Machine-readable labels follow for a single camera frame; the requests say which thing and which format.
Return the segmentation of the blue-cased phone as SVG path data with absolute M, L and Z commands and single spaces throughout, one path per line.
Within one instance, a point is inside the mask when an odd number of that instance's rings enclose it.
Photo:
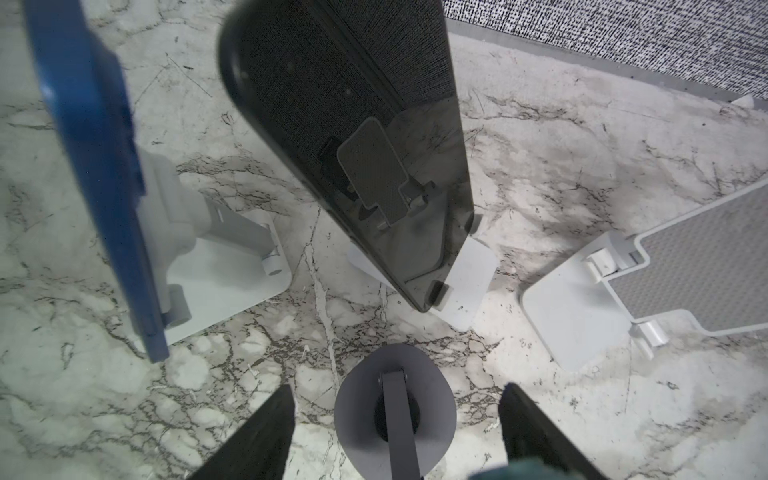
M 165 325 L 137 215 L 146 189 L 116 55 L 78 1 L 25 1 L 43 99 L 149 359 L 168 358 Z

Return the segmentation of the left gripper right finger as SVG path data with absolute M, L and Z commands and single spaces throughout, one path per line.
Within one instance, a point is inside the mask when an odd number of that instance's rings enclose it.
M 575 479 L 606 479 L 519 385 L 505 386 L 498 414 L 510 462 L 540 460 Z

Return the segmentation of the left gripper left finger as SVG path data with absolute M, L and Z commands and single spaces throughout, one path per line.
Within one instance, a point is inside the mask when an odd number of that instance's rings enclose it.
M 295 403 L 281 385 L 189 479 L 282 479 L 295 429 Z

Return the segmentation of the green-edged phone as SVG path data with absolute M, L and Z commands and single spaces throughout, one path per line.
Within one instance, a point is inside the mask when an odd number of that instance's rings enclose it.
M 470 480 L 583 480 L 575 471 L 545 464 L 539 458 L 525 458 L 511 461 L 507 465 L 476 472 Z

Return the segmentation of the black textured-back phone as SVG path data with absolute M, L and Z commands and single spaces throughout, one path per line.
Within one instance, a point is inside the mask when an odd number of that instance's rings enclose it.
M 474 201 L 439 1 L 240 1 L 218 42 L 241 115 L 416 310 Z

